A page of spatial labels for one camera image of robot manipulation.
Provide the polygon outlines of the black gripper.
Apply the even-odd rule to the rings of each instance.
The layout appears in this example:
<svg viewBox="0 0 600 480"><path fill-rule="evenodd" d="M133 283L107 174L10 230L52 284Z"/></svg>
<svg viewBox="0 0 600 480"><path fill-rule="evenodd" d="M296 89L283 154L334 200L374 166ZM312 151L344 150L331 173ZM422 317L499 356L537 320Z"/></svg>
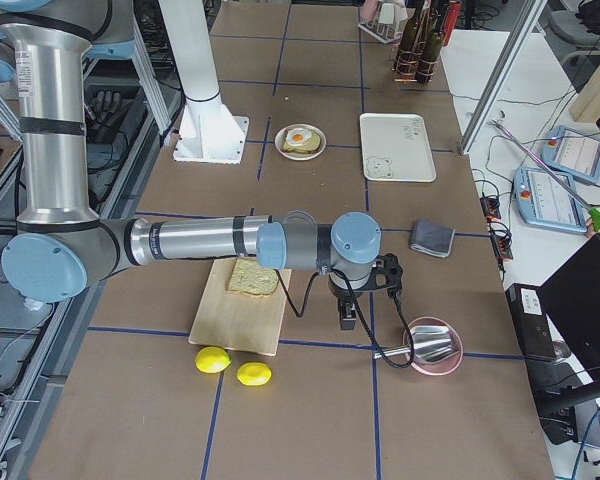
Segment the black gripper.
<svg viewBox="0 0 600 480"><path fill-rule="evenodd" d="M344 266L343 272L349 279L352 292L347 288L345 281L335 274L335 270L329 274L329 288L337 298L340 329L351 331L355 329L357 319L354 298L358 298L362 293L381 290L385 290L390 298L399 297L403 290L403 269L398 257L393 253L378 255L372 264L356 265L345 262Z"/></svg>

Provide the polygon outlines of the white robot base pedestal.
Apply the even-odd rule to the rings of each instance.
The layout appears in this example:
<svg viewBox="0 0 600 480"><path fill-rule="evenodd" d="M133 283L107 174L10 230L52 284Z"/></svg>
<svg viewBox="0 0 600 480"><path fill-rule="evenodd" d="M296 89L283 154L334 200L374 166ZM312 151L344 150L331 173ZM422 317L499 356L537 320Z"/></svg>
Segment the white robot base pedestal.
<svg viewBox="0 0 600 480"><path fill-rule="evenodd" d="M203 3L164 0L159 5L186 101L173 158L236 165L249 119L232 115L222 100Z"/></svg>

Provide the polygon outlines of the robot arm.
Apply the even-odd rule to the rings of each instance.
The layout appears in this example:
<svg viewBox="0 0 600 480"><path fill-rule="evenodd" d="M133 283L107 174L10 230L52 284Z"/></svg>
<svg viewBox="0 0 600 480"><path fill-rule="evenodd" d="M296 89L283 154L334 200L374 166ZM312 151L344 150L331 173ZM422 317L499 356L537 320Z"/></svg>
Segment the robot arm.
<svg viewBox="0 0 600 480"><path fill-rule="evenodd" d="M155 261L256 260L275 271L325 275L342 329L361 321L359 297L398 300L402 270L380 251L381 230L352 212L320 224L303 211L284 216L136 216L130 195L112 214L90 203L83 59L95 47L135 42L129 1L1 1L0 26L15 53L25 208L1 253L8 283L23 296L57 303L127 269Z"/></svg>

